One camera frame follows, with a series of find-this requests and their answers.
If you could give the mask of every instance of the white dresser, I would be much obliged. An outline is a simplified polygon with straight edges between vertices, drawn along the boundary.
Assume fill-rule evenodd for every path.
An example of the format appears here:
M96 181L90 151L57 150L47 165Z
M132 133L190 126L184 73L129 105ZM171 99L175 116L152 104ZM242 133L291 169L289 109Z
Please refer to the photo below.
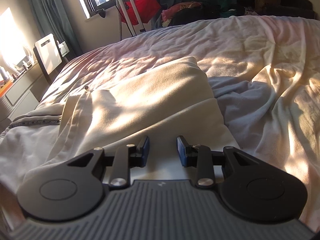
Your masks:
M48 87L38 63L23 73L0 98L0 132L16 117L36 109Z

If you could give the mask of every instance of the drawer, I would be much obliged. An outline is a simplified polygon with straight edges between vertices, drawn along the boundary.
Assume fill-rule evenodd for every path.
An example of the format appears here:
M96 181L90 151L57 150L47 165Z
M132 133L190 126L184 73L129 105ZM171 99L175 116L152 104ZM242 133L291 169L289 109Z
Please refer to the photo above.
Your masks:
M35 96L28 91L24 94L24 97L17 103L11 115L9 115L9 119L13 121L20 115L27 114L32 110L35 110L38 106L39 102L35 98Z
M12 87L6 92L6 97L14 106L25 91L41 76L42 71L39 64L27 70Z

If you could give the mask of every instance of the bedspread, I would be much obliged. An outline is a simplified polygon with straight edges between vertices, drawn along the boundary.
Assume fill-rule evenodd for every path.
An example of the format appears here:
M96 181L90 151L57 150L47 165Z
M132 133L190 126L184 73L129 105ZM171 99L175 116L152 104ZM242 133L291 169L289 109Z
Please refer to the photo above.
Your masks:
M225 125L240 148L306 185L308 202L300 219L318 231L320 22L316 20L244 16L150 31L71 61L39 108L59 105L85 85L90 90L111 89L185 56L195 57L207 74Z

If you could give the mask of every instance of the bottle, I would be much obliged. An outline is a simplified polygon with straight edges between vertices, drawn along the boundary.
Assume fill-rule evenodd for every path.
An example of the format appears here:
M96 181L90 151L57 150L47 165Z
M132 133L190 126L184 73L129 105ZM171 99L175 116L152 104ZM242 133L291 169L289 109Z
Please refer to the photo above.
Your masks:
M2 76L2 78L4 80L4 83L7 83L10 80L10 78L9 78L8 74L6 73L4 67L1 67L1 66L0 66L0 75Z

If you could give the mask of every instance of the red fabric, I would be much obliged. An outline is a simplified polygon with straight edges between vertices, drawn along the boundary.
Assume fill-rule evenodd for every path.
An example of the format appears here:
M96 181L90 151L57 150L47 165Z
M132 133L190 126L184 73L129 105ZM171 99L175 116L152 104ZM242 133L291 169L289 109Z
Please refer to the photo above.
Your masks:
M129 15L129 19L132 25L138 25L138 20L136 18L136 15L134 14L131 3L130 2L125 2L125 3L129 6L127 13ZM148 23L151 20L151 18L154 15L156 15L156 13L161 9L161 6L157 2L157 0L134 0L134 3L137 7L141 21L143 23Z

